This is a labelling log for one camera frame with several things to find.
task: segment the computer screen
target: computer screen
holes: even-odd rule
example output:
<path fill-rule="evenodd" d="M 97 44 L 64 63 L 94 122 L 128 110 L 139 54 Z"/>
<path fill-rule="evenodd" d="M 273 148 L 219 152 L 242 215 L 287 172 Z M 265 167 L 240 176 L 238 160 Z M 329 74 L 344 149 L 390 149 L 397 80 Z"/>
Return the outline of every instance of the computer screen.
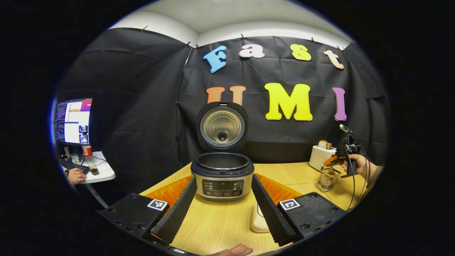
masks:
<path fill-rule="evenodd" d="M 67 145 L 89 144 L 89 116 L 92 98 L 57 103 L 56 141 Z"/>

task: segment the red label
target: red label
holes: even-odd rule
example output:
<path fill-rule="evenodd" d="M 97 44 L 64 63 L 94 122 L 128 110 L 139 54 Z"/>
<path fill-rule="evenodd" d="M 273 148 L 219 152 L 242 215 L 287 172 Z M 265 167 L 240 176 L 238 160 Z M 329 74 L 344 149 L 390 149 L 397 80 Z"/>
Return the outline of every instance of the red label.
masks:
<path fill-rule="evenodd" d="M 82 152 L 84 156 L 92 156 L 93 154 L 91 153 L 91 146 L 83 146 L 82 147 Z"/>

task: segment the rice cooker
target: rice cooker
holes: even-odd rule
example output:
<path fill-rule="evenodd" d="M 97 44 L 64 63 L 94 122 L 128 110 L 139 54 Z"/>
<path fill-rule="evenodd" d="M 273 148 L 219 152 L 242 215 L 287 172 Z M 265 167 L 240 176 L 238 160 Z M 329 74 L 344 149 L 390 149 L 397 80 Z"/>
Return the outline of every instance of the rice cooker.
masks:
<path fill-rule="evenodd" d="M 197 138 L 207 152 L 191 163 L 196 194 L 211 201 L 234 201 L 251 191 L 254 165 L 236 153 L 248 130 L 245 109 L 233 102 L 211 102 L 199 111 Z"/>

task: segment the black fabric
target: black fabric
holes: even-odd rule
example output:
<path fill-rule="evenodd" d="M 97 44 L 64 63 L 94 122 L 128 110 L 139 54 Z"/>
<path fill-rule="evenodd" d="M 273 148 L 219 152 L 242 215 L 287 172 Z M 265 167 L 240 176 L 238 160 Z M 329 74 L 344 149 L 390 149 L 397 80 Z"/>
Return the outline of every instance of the black fabric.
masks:
<path fill-rule="evenodd" d="M 238 52 L 246 44 L 261 45 L 265 57 L 241 58 Z M 307 47 L 311 60 L 295 59 L 290 49 L 291 44 Z M 221 45 L 227 47 L 224 51 L 227 55 L 224 60 L 226 66 L 211 73 L 208 61 L 202 57 Z M 323 54 L 325 50 L 338 55 L 339 62 L 344 65 L 343 70 L 337 69 L 330 62 Z M 367 57 L 358 47 L 348 46 L 346 51 L 339 51 L 325 44 L 290 37 L 233 39 L 193 50 L 183 69 L 178 95 L 177 141 L 180 161 L 189 163 L 202 152 L 196 136 L 196 117 L 199 109 L 207 102 L 205 90 L 224 87 L 221 100 L 232 101 L 229 88 L 242 85 L 246 87 L 242 105 L 250 122 L 247 141 L 240 153 L 247 155 L 254 163 L 308 161 L 312 146 L 317 145 L 321 139 L 340 148 L 345 137 L 345 133 L 339 129 L 340 123 L 351 128 L 363 141 L 373 162 L 384 163 L 388 107 L 384 85 L 368 64 Z M 271 82 L 280 83 L 289 95 L 298 83 L 310 86 L 309 105 L 313 119 L 297 121 L 293 117 L 286 119 L 283 116 L 281 120 L 267 120 L 265 115 L 269 110 L 269 93 L 264 85 Z M 341 87 L 346 91 L 345 107 L 348 117 L 344 122 L 334 119 L 336 98 L 333 87 Z"/>
<path fill-rule="evenodd" d="M 58 101 L 92 97 L 90 143 L 102 150 L 124 194 L 180 169 L 175 104 L 190 47 L 168 36 L 109 29 L 57 85 Z"/>

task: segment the hand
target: hand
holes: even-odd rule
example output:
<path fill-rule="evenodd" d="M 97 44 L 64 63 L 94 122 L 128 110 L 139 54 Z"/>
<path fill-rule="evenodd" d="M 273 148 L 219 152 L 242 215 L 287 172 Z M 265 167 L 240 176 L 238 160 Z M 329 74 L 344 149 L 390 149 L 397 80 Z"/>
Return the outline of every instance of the hand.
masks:
<path fill-rule="evenodd" d="M 239 244 L 232 249 L 226 249 L 224 251 L 216 252 L 206 256 L 245 256 L 253 252 L 252 248 L 246 245 Z"/>
<path fill-rule="evenodd" d="M 376 171 L 376 168 L 378 167 L 374 163 L 371 163 L 371 162 L 366 163 L 366 158 L 363 155 L 350 154 L 349 158 L 357 162 L 357 174 L 360 174 L 364 179 L 367 179 L 367 178 L 365 178 L 367 165 L 371 166 L 371 170 L 369 169 L 369 173 L 368 173 L 368 175 L 369 175 L 368 179 L 371 176 L 373 176 L 373 173 Z M 345 159 L 344 163 L 342 165 L 345 172 L 348 172 L 348 164 L 349 164 L 349 160 Z"/>
<path fill-rule="evenodd" d="M 82 182 L 86 179 L 87 179 L 87 176 L 79 168 L 73 168 L 68 173 L 68 181 L 73 186 L 76 184 L 79 184 L 80 182 Z"/>

